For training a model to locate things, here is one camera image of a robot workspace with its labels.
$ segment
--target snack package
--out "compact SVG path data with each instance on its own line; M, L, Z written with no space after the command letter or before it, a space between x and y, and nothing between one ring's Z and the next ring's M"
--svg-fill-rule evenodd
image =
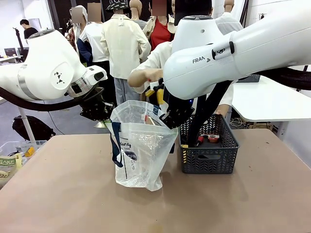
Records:
M23 160L20 153L13 156L0 156L0 189L8 183L22 166Z

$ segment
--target black shirt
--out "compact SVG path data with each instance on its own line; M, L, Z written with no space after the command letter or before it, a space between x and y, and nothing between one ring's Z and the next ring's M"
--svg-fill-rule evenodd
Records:
M27 28L27 29L25 29L25 31L24 31L25 39L28 39L32 34L35 34L37 32L38 31L37 31L36 28Z

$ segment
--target gray pants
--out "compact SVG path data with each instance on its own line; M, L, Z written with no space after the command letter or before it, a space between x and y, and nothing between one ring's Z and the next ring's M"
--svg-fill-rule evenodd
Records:
M115 78L117 104L120 105L128 100L139 100L139 94L127 83L126 79Z

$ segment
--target red top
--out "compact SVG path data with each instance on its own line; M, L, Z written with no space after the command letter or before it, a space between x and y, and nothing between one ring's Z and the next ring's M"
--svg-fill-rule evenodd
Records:
M156 18L155 20L155 28L151 33L151 51L154 50L159 44L171 41L171 33L167 29L167 25L163 25Z

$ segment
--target black hat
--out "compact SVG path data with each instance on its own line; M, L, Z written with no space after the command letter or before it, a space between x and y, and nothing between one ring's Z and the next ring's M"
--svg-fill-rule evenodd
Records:
M131 12L125 0L109 0L109 3L110 4L106 9L106 11L109 13L113 13L113 10L123 10L124 14Z
M176 0L175 3L175 26L186 16L208 16L212 9L211 0Z

